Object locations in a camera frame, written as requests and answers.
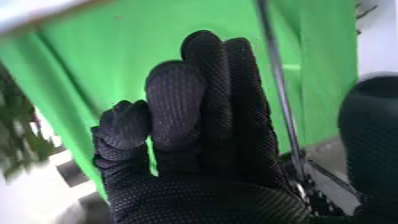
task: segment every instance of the black object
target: black object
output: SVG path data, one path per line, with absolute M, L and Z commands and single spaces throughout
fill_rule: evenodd
M 349 178 L 361 195 L 358 214 L 398 222 L 398 76 L 368 79 L 354 87 L 340 112 Z
M 57 170 L 70 187 L 75 187 L 89 180 L 75 163 L 75 160 L 59 165 Z
M 304 161 L 303 149 L 299 145 L 296 117 L 294 117 L 290 99 L 288 99 L 288 93 L 287 93 L 285 70 L 283 70 L 283 62 L 281 62 L 281 55 L 280 55 L 278 40 L 276 40 L 274 30 L 271 25 L 269 0 L 258 0 L 258 13 L 260 13 L 260 18 L 264 23 L 264 33 L 265 33 L 265 42 L 267 42 L 265 46 L 269 50 L 269 60 L 271 60 L 272 74 L 274 74 L 276 85 L 278 85 L 278 97 L 280 97 L 280 103 L 283 108 L 287 131 L 288 131 L 288 137 L 290 137 L 292 162 L 296 166 L 299 182 L 306 184 L 304 183 L 306 182 L 306 172 L 304 172 L 306 161 Z
M 112 221 L 109 204 L 104 201 L 100 193 L 95 192 L 84 198 L 81 198 L 79 201 L 86 212 L 84 224 L 109 224 Z
M 368 156 L 349 156 L 349 172 L 363 201 L 356 216 L 311 215 L 280 163 L 271 108 L 248 40 L 223 43 L 208 31 L 200 31 L 187 37 L 182 52 L 184 61 L 162 63 L 153 69 L 146 83 L 148 104 L 123 101 L 105 111 L 100 127 L 93 128 L 95 165 L 104 176 L 114 223 L 397 223 L 397 194 L 386 179 L 397 172 L 397 160 L 379 161 Z M 356 106 L 356 91 L 354 88 L 347 102 L 354 100 L 342 108 L 343 135 L 359 127 L 351 123 L 356 113 L 375 112 Z M 363 150 L 356 133 L 343 137 L 349 155 Z M 150 173 L 150 135 L 159 177 Z M 390 138 L 377 141 L 384 152 L 386 148 L 393 149 L 395 139 L 390 135 L 375 136 Z M 375 156 L 374 148 L 365 150 L 361 154 Z M 356 167 L 363 164 L 372 164 L 388 176 L 368 177 L 375 173 L 363 173 Z M 363 178 L 381 183 L 365 183 Z M 311 181 L 301 184 L 308 184 L 306 189 L 313 188 Z M 327 200 L 310 193 L 310 204 L 324 214 Z

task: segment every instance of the white wall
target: white wall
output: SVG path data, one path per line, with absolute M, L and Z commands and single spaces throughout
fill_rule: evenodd
M 0 0 L 0 34 L 88 0 Z
M 397 0 L 361 0 L 363 8 L 379 8 L 359 20 L 358 38 L 359 75 L 381 71 L 398 72 Z
M 0 223 L 54 224 L 77 198 L 52 164 L 6 183 L 0 175 Z

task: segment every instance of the gloved hand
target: gloved hand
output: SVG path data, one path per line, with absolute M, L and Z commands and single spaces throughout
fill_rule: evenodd
M 340 117 L 351 179 L 365 206 L 354 217 L 311 217 L 278 162 L 271 108 L 249 42 L 233 39 L 223 43 L 210 32 L 200 31 L 185 39 L 182 56 L 184 61 L 162 63 L 152 71 L 148 103 L 123 101 L 93 128 L 95 165 L 114 223 L 395 223 L 397 182 L 388 179 L 397 174 L 398 144 L 383 140 L 391 139 L 384 133 L 395 127 L 384 125 L 377 127 L 383 132 L 367 132 L 372 122 L 361 126 L 367 119 L 358 116 L 372 114 L 356 102 L 367 105 L 367 94 L 375 93 L 365 87 L 361 91 L 354 88 Z M 372 133 L 379 141 L 367 137 Z M 159 177 L 150 173 L 148 136 Z M 391 156 L 384 157 L 388 164 L 367 156 L 377 155 L 375 148 L 365 147 L 370 141 Z M 368 169 L 363 172 L 365 164 L 381 173 L 388 171 L 381 178 Z M 367 180 L 384 184 L 365 187 Z

